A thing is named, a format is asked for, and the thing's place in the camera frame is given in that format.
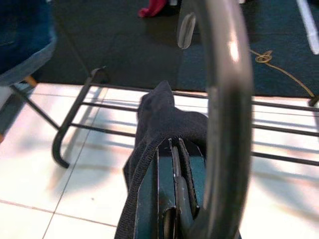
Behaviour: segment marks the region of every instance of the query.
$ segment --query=white pole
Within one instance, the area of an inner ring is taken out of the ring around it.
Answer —
[[[297,0],[299,11],[303,19],[310,49],[315,55],[319,54],[319,37],[316,24],[311,14],[307,0]]]

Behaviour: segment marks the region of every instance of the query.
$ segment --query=dark blue carpet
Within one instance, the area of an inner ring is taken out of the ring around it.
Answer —
[[[74,38],[90,69],[106,66],[111,84],[154,88],[168,80],[172,89],[205,91],[203,49],[199,35],[189,49],[176,45],[178,10],[167,7],[160,16],[141,19],[138,10],[148,0],[56,0],[54,10]],[[319,1],[310,1],[319,27]],[[295,0],[251,0],[242,5],[250,46],[263,53],[273,50],[272,64],[300,79],[319,94],[319,56],[312,54]],[[307,97],[289,77],[252,55],[255,94]],[[71,54],[65,37],[53,59],[36,77],[41,82],[83,84],[85,73]]]

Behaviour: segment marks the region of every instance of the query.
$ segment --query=curved metal bar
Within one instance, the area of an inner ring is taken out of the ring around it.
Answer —
[[[67,133],[69,127],[72,125],[72,121],[73,121],[74,117],[76,116],[79,108],[81,107],[81,105],[83,103],[83,100],[85,99],[88,91],[90,90],[92,81],[95,80],[97,73],[99,73],[99,72],[104,74],[105,70],[103,68],[99,68],[99,69],[95,69],[91,72],[92,76],[87,78],[86,83],[82,87],[78,97],[74,101],[73,106],[71,107],[69,113],[65,117],[58,133],[56,134],[56,136],[53,140],[53,145],[52,145],[53,159],[64,168],[68,168],[69,163],[66,162],[61,156],[62,140],[63,140],[65,134]]]
[[[206,58],[209,95],[203,208],[187,238],[234,239],[246,199],[251,154],[252,66],[234,0],[192,0]]]

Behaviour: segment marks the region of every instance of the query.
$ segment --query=chair leg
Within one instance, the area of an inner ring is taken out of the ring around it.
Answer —
[[[29,85],[31,85],[32,87],[36,87],[36,85],[38,84],[36,82],[36,80],[32,77],[32,76],[27,76],[24,79]]]

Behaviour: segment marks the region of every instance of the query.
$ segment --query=black fabric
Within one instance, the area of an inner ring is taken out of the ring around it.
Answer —
[[[167,81],[142,97],[138,110],[135,148],[124,168],[128,197],[118,223],[115,239],[132,239],[139,185],[153,159],[156,148],[167,138],[179,137],[197,144],[206,152],[207,117],[197,112],[184,112],[174,106]]]

